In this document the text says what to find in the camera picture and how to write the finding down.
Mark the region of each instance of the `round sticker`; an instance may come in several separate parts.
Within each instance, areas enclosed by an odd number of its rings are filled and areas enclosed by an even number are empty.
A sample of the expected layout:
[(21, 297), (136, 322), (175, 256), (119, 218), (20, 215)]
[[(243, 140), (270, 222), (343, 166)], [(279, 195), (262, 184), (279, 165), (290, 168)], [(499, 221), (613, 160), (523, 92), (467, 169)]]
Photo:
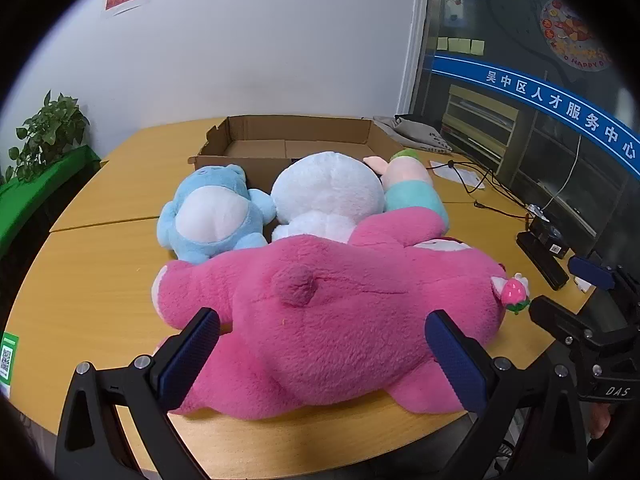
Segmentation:
[(547, 44), (562, 61), (579, 70), (599, 72), (611, 58), (591, 29), (562, 0), (549, 0), (540, 14), (540, 29)]

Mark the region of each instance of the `white wall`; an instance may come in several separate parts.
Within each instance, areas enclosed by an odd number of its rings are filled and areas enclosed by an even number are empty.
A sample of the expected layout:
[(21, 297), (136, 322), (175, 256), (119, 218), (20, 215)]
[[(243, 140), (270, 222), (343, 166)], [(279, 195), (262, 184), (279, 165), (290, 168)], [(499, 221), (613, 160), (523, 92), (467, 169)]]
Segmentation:
[(0, 164), (51, 88), (79, 98), (104, 156), (136, 130), (232, 114), (396, 112), (414, 0), (80, 0), (0, 116)]

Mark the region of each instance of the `cardboard box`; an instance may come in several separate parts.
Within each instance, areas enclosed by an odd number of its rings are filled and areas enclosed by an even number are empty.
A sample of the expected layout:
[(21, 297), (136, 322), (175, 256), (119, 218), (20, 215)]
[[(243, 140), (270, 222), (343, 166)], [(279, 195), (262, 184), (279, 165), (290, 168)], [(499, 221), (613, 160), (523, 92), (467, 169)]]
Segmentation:
[(389, 160), (402, 149), (368, 119), (236, 116), (210, 129), (207, 143), (189, 163), (196, 170), (237, 164), (246, 173), (248, 187), (270, 193), (287, 166), (312, 153), (339, 152), (358, 160), (379, 155)]

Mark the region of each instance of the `white cable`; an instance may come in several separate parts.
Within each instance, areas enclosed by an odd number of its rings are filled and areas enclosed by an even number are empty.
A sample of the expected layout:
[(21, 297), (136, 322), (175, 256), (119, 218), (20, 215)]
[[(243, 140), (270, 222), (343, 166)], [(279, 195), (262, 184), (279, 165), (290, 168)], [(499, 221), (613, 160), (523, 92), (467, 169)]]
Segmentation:
[(546, 205), (541, 209), (542, 211), (544, 211), (547, 207), (549, 207), (549, 204), (551, 204), (556, 197), (562, 192), (562, 190), (564, 189), (564, 187), (567, 185), (567, 183), (569, 182), (569, 179), (571, 178), (571, 175), (574, 172), (574, 168), (576, 163), (578, 162), (578, 154), (580, 153), (580, 141), (582, 140), (582, 136), (578, 136), (578, 146), (575, 149), (575, 160), (574, 160), (574, 164), (571, 167), (571, 171), (569, 171), (569, 176), (566, 178), (566, 180), (564, 181), (564, 184), (562, 184), (562, 187), (560, 189), (558, 189), (558, 192), (553, 195), (551, 197), (551, 200), (549, 200), (549, 202), (546, 203)]

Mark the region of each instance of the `green potted plant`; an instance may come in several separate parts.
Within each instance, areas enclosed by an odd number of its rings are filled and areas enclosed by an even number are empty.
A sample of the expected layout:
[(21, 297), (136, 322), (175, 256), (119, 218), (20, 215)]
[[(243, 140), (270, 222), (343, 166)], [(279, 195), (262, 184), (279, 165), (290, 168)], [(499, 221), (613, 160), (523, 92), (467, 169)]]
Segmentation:
[(9, 149), (9, 158), (16, 163), (6, 168), (6, 180), (16, 176), (21, 182), (31, 182), (47, 167), (60, 160), (66, 147), (80, 145), (88, 119), (78, 107), (78, 99), (60, 94), (51, 100), (51, 90), (44, 98), (44, 106), (33, 117), (16, 128), (18, 139), (24, 139), (22, 150)]

